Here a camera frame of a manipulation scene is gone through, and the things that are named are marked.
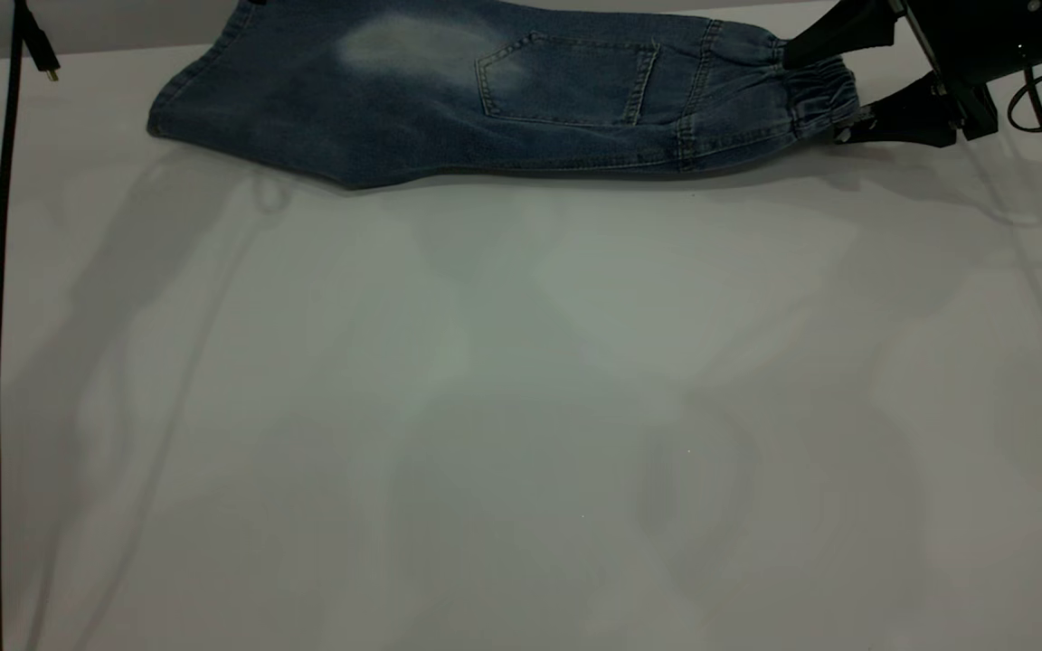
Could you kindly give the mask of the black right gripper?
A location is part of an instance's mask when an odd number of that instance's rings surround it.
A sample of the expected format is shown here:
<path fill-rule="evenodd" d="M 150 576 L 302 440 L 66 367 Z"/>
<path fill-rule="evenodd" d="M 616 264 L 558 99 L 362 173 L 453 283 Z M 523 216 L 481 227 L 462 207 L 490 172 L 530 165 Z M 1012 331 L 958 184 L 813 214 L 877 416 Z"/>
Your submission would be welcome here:
<path fill-rule="evenodd" d="M 839 1 L 784 46 L 786 70 L 894 44 L 901 17 L 932 71 L 836 126 L 836 144 L 935 148 L 995 135 L 989 83 L 1042 62 L 1042 1 Z"/>

